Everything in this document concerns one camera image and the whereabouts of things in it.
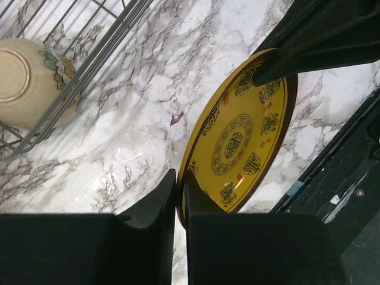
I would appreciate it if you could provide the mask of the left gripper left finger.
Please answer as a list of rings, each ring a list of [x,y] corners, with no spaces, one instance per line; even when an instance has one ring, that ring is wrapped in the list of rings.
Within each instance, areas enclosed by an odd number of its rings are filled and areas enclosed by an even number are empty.
[[[176,172],[124,212],[2,214],[2,284],[170,284]]]

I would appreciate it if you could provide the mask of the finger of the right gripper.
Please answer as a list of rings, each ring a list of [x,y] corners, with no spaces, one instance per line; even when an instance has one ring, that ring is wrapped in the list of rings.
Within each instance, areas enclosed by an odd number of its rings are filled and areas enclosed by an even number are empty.
[[[294,1],[259,45],[274,52],[254,75],[261,86],[301,72],[379,60],[379,1]]]

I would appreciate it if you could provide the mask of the yellow patterned plate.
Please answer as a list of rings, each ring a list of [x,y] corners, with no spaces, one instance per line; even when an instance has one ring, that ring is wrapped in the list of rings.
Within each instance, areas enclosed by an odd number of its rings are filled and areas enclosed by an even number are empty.
[[[257,69],[274,49],[240,64],[211,96],[200,114],[179,168],[177,214],[185,222],[185,172],[225,212],[239,211],[271,167],[295,108],[298,77],[255,86]]]

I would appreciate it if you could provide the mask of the white ceramic bowl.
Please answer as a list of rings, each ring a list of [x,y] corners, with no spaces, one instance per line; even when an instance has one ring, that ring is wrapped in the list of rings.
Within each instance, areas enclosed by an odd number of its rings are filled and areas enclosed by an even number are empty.
[[[1,40],[1,122],[32,129],[77,72],[65,55],[29,39]]]

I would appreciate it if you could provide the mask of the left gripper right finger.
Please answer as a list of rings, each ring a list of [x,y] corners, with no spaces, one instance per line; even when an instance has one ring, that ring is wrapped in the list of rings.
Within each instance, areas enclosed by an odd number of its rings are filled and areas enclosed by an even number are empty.
[[[224,212],[184,178],[189,284],[346,284],[328,227],[306,214]]]

